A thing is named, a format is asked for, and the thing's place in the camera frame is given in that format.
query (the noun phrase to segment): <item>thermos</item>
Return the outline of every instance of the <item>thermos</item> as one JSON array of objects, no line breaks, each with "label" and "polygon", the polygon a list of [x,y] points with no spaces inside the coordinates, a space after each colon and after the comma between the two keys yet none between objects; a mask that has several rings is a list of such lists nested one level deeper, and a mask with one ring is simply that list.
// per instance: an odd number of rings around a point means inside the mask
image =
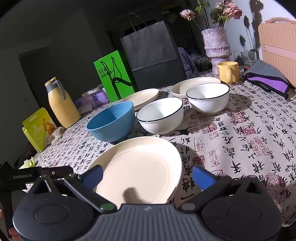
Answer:
[{"label": "thermos", "polygon": [[61,125],[68,128],[75,124],[81,118],[81,115],[62,83],[56,77],[53,77],[45,83],[45,86],[48,92],[49,105]]}]

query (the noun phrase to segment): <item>clear glass cup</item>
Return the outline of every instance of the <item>clear glass cup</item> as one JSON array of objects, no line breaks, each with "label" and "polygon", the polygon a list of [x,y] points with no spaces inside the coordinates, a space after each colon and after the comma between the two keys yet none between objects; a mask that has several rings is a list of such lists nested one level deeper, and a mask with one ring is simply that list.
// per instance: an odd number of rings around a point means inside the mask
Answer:
[{"label": "clear glass cup", "polygon": [[251,68],[257,62],[257,55],[255,51],[242,51],[242,60],[246,68]]}]

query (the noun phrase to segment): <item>yellow mug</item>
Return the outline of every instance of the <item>yellow mug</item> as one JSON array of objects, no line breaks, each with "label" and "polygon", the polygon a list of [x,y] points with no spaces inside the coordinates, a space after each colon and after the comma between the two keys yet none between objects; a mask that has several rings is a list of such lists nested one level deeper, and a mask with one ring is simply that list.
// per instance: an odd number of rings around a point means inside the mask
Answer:
[{"label": "yellow mug", "polygon": [[227,84],[240,82],[239,64],[227,61],[217,64],[219,79]]}]

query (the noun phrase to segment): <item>hand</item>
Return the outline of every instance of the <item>hand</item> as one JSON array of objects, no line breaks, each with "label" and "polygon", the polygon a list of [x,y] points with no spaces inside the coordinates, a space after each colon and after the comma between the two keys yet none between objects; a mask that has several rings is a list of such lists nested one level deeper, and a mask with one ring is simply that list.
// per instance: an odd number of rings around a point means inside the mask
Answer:
[{"label": "hand", "polygon": [[[0,218],[2,218],[2,217],[3,217],[3,212],[2,212],[2,210],[0,209]],[[8,230],[8,232],[9,232],[9,234],[12,236],[12,240],[14,240],[14,241],[20,241],[20,238],[19,238],[18,233],[17,233],[17,231],[15,230],[15,228],[10,228],[10,229]]]}]

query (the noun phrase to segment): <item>beige plate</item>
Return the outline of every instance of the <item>beige plate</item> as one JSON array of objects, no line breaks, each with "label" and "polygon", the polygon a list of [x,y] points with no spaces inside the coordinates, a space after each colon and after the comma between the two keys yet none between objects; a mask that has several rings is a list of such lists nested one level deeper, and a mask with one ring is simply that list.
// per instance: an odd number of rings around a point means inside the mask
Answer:
[{"label": "beige plate", "polygon": [[135,111],[137,111],[152,101],[155,101],[158,97],[158,94],[158,89],[147,89],[133,93],[122,99],[122,101],[131,101]]},{"label": "beige plate", "polygon": [[221,81],[214,77],[198,77],[193,79],[184,80],[178,84],[175,84],[171,89],[171,93],[179,98],[188,99],[186,92],[194,86],[206,84],[206,83],[221,83]]},{"label": "beige plate", "polygon": [[94,189],[113,202],[166,203],[181,178],[181,157],[173,144],[158,137],[123,141],[99,156],[89,167],[101,165],[103,180]]}]

